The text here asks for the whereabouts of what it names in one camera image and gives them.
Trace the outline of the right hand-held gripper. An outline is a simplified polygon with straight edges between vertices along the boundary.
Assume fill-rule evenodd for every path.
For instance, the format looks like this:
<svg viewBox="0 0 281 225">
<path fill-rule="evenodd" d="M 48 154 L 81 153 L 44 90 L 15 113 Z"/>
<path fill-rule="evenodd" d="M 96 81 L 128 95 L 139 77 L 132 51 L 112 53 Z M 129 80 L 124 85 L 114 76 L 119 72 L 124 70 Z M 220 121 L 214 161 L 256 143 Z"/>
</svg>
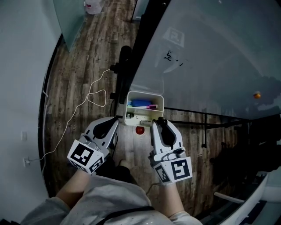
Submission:
<svg viewBox="0 0 281 225">
<path fill-rule="evenodd" d="M 165 125 L 152 121 L 151 145 L 154 150 L 148 158 L 161 185 L 192 178 L 191 158 L 187 157 L 182 143 L 181 133 L 173 123 L 168 121 Z"/>
</svg>

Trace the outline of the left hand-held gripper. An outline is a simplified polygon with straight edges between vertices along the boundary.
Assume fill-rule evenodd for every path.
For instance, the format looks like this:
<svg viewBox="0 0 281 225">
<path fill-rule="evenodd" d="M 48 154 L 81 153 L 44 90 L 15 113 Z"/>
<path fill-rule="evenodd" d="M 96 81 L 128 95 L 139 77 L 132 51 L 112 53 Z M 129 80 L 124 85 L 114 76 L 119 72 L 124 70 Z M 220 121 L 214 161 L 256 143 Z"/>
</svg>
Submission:
<svg viewBox="0 0 281 225">
<path fill-rule="evenodd" d="M 82 134 L 79 140 L 74 140 L 67 155 L 70 163 L 90 175 L 96 174 L 95 171 L 109 155 L 107 148 L 117 126 L 117 117 L 104 117 L 91 122 L 85 131 L 86 135 Z"/>
</svg>

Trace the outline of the person's left forearm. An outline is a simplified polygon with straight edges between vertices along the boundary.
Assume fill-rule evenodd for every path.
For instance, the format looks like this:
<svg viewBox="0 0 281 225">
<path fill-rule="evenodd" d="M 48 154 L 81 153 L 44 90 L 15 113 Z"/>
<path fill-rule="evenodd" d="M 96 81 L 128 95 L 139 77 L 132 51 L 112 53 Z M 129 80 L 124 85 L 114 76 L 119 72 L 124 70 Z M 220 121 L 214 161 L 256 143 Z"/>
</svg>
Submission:
<svg viewBox="0 0 281 225">
<path fill-rule="evenodd" d="M 91 176 L 88 173 L 77 170 L 70 180 L 59 190 L 56 197 L 61 199 L 70 208 L 73 208 L 83 196 L 90 178 Z"/>
</svg>

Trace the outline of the person's right forearm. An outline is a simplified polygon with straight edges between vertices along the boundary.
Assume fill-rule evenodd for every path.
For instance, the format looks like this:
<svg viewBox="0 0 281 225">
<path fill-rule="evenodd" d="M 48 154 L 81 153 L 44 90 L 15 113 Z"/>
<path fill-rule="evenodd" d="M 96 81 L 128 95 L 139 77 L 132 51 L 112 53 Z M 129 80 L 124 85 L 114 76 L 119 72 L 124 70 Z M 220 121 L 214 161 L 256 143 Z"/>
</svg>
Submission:
<svg viewBox="0 0 281 225">
<path fill-rule="evenodd" d="M 184 211 L 176 183 L 159 187 L 159 204 L 159 212 L 168 218 Z"/>
</svg>

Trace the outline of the white plastic storage box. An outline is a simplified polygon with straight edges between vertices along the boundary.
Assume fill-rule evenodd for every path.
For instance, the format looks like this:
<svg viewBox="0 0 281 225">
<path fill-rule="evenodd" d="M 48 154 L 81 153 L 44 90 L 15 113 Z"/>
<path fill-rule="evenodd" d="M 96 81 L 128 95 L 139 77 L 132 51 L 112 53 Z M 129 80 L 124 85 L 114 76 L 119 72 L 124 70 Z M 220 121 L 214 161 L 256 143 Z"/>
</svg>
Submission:
<svg viewBox="0 0 281 225">
<path fill-rule="evenodd" d="M 141 109 L 140 107 L 127 107 L 127 102 L 139 99 L 139 100 L 148 100 L 151 101 L 152 105 L 158 105 L 156 110 Z M 149 125 L 141 125 L 140 120 L 152 120 L 158 119 L 163 116 L 164 111 L 164 98 L 158 94 L 150 94 L 140 91 L 129 91 L 125 101 L 125 109 L 123 120 L 125 125 L 128 126 L 144 126 L 148 127 Z M 126 118 L 126 113 L 134 113 L 134 118 Z"/>
</svg>

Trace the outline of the person's black trousers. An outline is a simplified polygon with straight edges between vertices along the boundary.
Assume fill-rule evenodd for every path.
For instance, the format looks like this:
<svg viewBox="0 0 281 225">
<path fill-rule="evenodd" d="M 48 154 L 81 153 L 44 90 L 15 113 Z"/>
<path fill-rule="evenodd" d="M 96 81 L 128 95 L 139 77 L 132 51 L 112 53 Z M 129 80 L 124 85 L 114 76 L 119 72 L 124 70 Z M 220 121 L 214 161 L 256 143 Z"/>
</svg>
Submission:
<svg viewBox="0 0 281 225">
<path fill-rule="evenodd" d="M 111 156 L 108 156 L 106 161 L 98 167 L 95 172 L 98 176 L 137 185 L 130 169 L 127 166 L 121 165 L 121 161 L 119 162 L 119 165 L 116 166 L 115 161 Z"/>
</svg>

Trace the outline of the person's grey shirt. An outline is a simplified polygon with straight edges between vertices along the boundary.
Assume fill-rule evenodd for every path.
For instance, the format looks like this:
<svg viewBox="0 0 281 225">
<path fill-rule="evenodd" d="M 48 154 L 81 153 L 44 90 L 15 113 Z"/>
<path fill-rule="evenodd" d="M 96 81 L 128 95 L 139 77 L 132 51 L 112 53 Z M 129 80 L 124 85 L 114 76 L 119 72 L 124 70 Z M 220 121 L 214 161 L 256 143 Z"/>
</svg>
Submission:
<svg viewBox="0 0 281 225">
<path fill-rule="evenodd" d="M 144 190 L 127 182 L 92 176 L 70 209 L 61 199 L 45 200 L 21 225 L 202 225 L 185 211 L 166 217 L 154 210 Z"/>
</svg>

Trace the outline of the black office chair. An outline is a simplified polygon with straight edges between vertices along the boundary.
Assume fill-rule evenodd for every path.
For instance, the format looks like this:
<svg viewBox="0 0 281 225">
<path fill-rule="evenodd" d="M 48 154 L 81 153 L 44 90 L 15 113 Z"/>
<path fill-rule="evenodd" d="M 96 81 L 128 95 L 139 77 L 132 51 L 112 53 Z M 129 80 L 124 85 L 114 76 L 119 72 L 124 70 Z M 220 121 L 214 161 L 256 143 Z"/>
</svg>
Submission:
<svg viewBox="0 0 281 225">
<path fill-rule="evenodd" d="M 281 116 L 274 115 L 238 127 L 238 143 L 234 147 L 222 144 L 222 151 L 211 158 L 213 183 L 250 183 L 260 171 L 272 172 L 281 166 Z"/>
</svg>

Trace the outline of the white desk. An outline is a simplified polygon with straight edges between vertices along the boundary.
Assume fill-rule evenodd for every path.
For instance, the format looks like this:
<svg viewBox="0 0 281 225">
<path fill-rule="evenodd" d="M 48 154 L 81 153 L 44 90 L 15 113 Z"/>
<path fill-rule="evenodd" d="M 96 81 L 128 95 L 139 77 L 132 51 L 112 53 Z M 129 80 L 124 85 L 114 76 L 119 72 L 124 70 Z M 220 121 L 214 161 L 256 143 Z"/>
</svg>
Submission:
<svg viewBox="0 0 281 225">
<path fill-rule="evenodd" d="M 260 201 L 281 204 L 281 167 L 268 173 L 253 194 L 220 225 L 239 225 Z"/>
</svg>

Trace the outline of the frosted glass door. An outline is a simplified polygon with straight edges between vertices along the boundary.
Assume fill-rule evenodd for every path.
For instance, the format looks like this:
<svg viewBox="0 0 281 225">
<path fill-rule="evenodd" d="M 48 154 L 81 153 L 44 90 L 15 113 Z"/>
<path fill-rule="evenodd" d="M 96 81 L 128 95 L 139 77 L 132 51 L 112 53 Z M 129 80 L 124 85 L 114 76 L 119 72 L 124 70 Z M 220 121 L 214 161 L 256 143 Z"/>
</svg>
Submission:
<svg viewBox="0 0 281 225">
<path fill-rule="evenodd" d="M 84 19 L 84 0 L 53 0 L 58 23 L 68 51 L 72 50 Z"/>
</svg>

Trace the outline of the clear plastic water jug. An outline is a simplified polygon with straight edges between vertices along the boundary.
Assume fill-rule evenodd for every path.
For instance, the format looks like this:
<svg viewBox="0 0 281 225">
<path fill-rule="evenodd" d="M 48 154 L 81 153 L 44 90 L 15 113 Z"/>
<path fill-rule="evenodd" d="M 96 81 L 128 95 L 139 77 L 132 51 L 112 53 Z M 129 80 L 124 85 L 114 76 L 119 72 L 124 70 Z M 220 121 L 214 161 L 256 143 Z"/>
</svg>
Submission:
<svg viewBox="0 0 281 225">
<path fill-rule="evenodd" d="M 102 10 L 101 0 L 85 0 L 85 9 L 90 15 L 99 14 Z"/>
</svg>

